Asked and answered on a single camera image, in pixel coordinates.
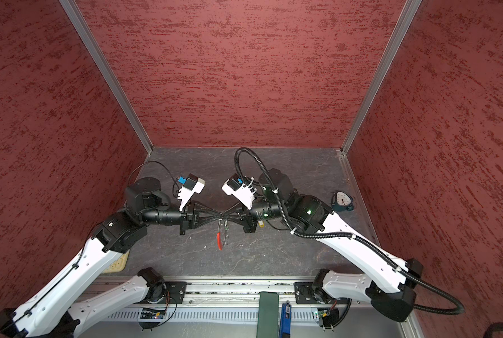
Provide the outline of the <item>left aluminium corner post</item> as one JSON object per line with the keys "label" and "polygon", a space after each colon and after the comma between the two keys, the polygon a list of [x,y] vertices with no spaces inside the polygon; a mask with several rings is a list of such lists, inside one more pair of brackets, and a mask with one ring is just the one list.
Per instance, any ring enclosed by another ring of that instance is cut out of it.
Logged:
{"label": "left aluminium corner post", "polygon": [[107,86],[115,97],[117,103],[123,110],[123,113],[129,121],[132,129],[139,138],[147,154],[150,155],[154,150],[154,145],[150,137],[148,136],[147,131],[144,129],[144,126],[140,122],[137,113],[132,107],[130,100],[127,98],[127,95],[120,82],[118,81],[115,73],[110,67],[108,60],[104,56],[99,43],[94,37],[94,34],[87,25],[87,22],[79,9],[77,2],[72,0],[60,0],[59,3],[63,7],[65,14],[69,18],[70,22],[75,28],[75,31],[82,40],[82,43],[85,45],[87,51],[89,52],[89,55],[95,62],[97,68],[99,69],[99,72],[103,76],[103,79],[105,80]]}

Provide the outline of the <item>right aluminium corner post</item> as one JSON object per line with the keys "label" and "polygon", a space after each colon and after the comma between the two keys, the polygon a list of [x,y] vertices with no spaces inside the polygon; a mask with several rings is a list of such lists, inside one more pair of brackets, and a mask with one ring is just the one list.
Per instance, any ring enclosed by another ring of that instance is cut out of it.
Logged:
{"label": "right aluminium corner post", "polygon": [[388,74],[392,62],[395,60],[395,56],[399,51],[399,48],[402,45],[402,42],[407,32],[409,31],[409,28],[421,4],[421,0],[405,1],[402,12],[400,13],[400,16],[385,47],[385,50],[380,58],[378,67],[376,68],[375,73],[372,77],[371,83],[364,95],[361,105],[357,111],[356,117],[354,118],[354,122],[352,123],[351,128],[349,129],[349,132],[341,147],[342,156],[347,156],[349,154],[349,150],[351,149],[351,146],[353,145],[356,136],[358,135],[358,131],[364,123],[365,117],[368,115],[368,111],[370,110],[374,99],[379,92],[379,89],[381,88],[386,75]]}

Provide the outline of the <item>dark green block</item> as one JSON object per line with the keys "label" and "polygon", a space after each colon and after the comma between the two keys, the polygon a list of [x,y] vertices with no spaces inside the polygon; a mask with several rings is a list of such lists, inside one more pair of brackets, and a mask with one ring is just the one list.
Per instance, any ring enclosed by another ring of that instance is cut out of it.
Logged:
{"label": "dark green block", "polygon": [[261,292],[259,297],[257,338],[276,338],[278,336],[279,295],[274,292]]}

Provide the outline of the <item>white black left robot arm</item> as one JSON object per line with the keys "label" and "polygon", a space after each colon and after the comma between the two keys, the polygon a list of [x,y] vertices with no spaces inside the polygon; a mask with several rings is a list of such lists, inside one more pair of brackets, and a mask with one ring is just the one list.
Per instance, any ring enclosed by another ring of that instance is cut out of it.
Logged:
{"label": "white black left robot arm", "polygon": [[203,179],[179,180],[180,204],[172,205],[154,177],[137,180],[125,189],[125,206],[100,223],[83,248],[48,284],[19,307],[0,312],[0,334],[6,337],[78,337],[106,316],[134,303],[170,304],[164,278],[143,268],[127,282],[97,297],[78,297],[111,264],[143,237],[150,225],[179,225],[182,230],[203,225],[192,197],[202,192]]}

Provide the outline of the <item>right circuit board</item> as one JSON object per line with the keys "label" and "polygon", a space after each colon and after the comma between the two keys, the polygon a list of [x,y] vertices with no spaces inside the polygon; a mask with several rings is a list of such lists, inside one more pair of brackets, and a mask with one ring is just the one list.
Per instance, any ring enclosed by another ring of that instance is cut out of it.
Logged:
{"label": "right circuit board", "polygon": [[333,310],[320,308],[316,311],[316,317],[321,328],[331,330],[340,319],[340,311],[338,308],[334,308]]}

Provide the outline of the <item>circuit board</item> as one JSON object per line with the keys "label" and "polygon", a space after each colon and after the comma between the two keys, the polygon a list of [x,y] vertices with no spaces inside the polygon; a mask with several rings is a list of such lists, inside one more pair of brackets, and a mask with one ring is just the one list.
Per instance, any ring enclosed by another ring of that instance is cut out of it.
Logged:
{"label": "circuit board", "polygon": [[154,308],[143,308],[139,315],[141,320],[155,320],[162,321],[165,319],[167,314],[166,310],[154,309]]}
{"label": "circuit board", "polygon": [[340,319],[340,311],[338,308],[334,308],[333,310],[320,308],[316,311],[316,317],[321,328],[331,330]]}

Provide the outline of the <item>aluminium corner post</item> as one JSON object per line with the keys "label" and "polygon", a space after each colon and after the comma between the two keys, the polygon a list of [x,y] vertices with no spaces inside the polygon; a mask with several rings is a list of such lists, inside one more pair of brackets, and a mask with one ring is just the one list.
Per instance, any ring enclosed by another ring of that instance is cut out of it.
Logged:
{"label": "aluminium corner post", "polygon": [[379,89],[381,88],[386,75],[388,74],[392,62],[395,60],[395,56],[399,51],[399,48],[402,45],[402,42],[407,32],[409,31],[409,28],[421,4],[421,0],[405,1],[402,12],[400,13],[400,16],[385,47],[385,50],[380,58],[378,67],[376,68],[375,73],[372,77],[371,83],[364,95],[361,105],[357,111],[356,117],[354,118],[354,122],[352,123],[351,128],[349,129],[349,132],[341,147],[342,156],[347,156],[349,154],[349,150],[351,149],[351,146],[353,145],[356,136],[358,135],[358,131],[364,123],[365,117],[368,115],[368,111],[370,110],[374,99],[379,92]]}
{"label": "aluminium corner post", "polygon": [[127,98],[127,95],[120,82],[118,81],[115,73],[110,67],[108,60],[104,56],[99,43],[94,37],[94,34],[87,25],[87,22],[79,9],[77,2],[72,0],[60,0],[59,3],[63,7],[65,14],[69,18],[70,22],[75,28],[75,31],[82,40],[82,43],[85,45],[87,51],[89,52],[89,55],[95,62],[97,68],[99,69],[99,72],[103,76],[103,79],[105,80],[107,86],[115,97],[117,103],[123,110],[123,113],[129,121],[132,129],[139,138],[147,154],[150,155],[154,150],[154,145],[150,137],[148,136],[147,131],[144,129],[144,126],[140,122],[137,113],[132,107],[130,100]]}

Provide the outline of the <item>perforated metal keyring red handle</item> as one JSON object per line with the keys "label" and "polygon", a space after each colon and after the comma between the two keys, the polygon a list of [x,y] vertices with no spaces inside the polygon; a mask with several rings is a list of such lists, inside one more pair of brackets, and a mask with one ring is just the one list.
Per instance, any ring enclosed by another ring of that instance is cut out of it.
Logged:
{"label": "perforated metal keyring red handle", "polygon": [[227,231],[228,231],[228,226],[227,226],[227,221],[225,219],[220,219],[218,221],[218,232],[217,232],[217,245],[218,249],[220,251],[223,250],[223,248],[226,245],[227,242]]}

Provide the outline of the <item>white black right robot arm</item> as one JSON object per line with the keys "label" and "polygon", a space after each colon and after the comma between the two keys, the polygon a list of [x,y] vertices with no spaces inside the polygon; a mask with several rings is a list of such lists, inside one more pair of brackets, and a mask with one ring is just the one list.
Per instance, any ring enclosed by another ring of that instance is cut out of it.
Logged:
{"label": "white black right robot arm", "polygon": [[396,322],[405,321],[417,309],[415,287],[423,270],[421,264],[385,252],[346,223],[331,206],[315,196],[299,194],[278,169],[271,169],[258,182],[234,174],[224,182],[222,190],[239,201],[234,213],[246,232],[255,232],[259,223],[289,221],[286,229],[293,235],[330,247],[361,271],[350,277],[321,270],[313,286],[318,301],[365,301]]}

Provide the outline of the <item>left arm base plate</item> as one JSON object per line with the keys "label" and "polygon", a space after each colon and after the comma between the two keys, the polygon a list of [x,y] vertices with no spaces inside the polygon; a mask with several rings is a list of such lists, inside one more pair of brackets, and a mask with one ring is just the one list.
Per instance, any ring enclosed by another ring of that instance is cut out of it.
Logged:
{"label": "left arm base plate", "polygon": [[167,304],[169,301],[175,301],[177,304],[181,304],[186,289],[186,282],[156,283],[154,286],[150,287],[145,301],[150,304]]}

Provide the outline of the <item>left circuit board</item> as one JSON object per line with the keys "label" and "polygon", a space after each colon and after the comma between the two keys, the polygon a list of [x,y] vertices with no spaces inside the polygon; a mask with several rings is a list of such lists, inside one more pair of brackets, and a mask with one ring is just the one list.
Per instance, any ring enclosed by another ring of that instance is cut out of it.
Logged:
{"label": "left circuit board", "polygon": [[154,308],[143,308],[139,315],[141,320],[155,320],[162,321],[165,319],[167,314],[166,310],[154,309]]}

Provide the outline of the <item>aluminium front rail frame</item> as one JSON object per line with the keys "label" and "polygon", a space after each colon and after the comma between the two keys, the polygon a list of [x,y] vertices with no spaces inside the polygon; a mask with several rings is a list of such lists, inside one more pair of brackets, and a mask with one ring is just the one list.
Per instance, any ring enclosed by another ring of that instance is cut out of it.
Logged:
{"label": "aluminium front rail frame", "polygon": [[[286,301],[292,305],[292,325],[317,325],[316,311],[320,308],[346,304],[297,304],[294,294],[295,282],[312,282],[310,277],[169,277],[167,282],[186,282],[183,302],[177,304],[150,304],[139,298],[139,282],[136,277],[124,280],[121,276],[99,277],[86,288],[72,305],[78,314],[95,314],[96,318],[81,325],[83,333],[101,321],[137,321],[143,308],[167,309],[164,320],[170,322],[236,323],[251,324],[258,320],[261,292],[279,295],[279,307]],[[364,275],[344,274],[340,297],[348,298],[354,307],[371,307],[364,290],[370,284]]]}

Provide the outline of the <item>blue device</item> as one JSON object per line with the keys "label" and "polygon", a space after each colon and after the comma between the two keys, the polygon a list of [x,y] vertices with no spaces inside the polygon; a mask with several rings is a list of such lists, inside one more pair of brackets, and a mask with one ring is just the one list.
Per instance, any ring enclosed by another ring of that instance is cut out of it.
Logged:
{"label": "blue device", "polygon": [[291,337],[292,305],[289,301],[282,304],[280,313],[279,338]]}

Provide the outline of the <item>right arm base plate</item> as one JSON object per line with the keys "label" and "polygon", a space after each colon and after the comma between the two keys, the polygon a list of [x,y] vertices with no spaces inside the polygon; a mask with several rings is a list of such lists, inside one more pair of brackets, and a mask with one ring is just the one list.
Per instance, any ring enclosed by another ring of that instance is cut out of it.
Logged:
{"label": "right arm base plate", "polygon": [[335,301],[338,304],[348,304],[348,298],[335,299],[331,297],[320,283],[295,282],[294,294],[297,304],[322,304],[333,305]]}

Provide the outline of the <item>teal kitchen scale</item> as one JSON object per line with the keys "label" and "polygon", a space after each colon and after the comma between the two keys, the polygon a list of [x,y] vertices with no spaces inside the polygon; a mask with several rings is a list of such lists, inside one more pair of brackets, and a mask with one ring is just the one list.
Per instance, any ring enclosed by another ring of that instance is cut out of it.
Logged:
{"label": "teal kitchen scale", "polygon": [[353,199],[345,192],[337,191],[333,194],[331,200],[331,206],[333,211],[336,212],[344,212],[344,211],[353,211],[354,204]]}

